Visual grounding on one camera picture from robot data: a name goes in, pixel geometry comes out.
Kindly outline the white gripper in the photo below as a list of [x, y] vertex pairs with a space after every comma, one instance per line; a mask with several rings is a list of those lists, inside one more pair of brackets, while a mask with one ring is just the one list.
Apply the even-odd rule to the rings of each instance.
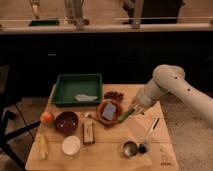
[[128, 107], [128, 110], [135, 110], [132, 113], [132, 116], [136, 116], [139, 114], [142, 114], [146, 110], [148, 110], [150, 107], [152, 107], [156, 103], [155, 100], [153, 100], [148, 93], [145, 91], [144, 88], [140, 88], [135, 97], [133, 98], [133, 104], [131, 104]]

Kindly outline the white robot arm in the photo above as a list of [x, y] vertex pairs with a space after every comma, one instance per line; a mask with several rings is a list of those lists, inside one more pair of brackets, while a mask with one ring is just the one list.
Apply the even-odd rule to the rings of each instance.
[[153, 70], [152, 79], [133, 97], [130, 108], [138, 105], [147, 110], [167, 93], [178, 97], [213, 129], [213, 98], [191, 86], [185, 80], [184, 69], [179, 66], [157, 66]]

